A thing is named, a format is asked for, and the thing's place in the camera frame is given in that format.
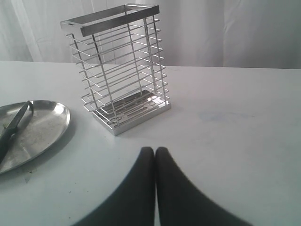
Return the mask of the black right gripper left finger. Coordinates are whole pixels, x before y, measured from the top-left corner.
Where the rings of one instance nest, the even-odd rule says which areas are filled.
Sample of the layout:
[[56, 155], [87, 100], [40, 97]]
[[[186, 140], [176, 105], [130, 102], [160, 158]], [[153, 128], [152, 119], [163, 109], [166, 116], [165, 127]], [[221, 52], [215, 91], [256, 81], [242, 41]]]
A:
[[76, 226], [153, 226], [155, 224], [155, 154], [143, 147], [116, 190]]

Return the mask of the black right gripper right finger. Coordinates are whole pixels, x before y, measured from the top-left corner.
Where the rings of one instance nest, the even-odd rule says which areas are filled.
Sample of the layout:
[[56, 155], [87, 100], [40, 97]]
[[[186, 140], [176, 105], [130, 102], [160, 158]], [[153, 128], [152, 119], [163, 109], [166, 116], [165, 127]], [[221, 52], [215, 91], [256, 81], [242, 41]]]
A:
[[159, 220], [162, 226], [249, 226], [210, 200], [185, 176], [169, 150], [155, 154]]

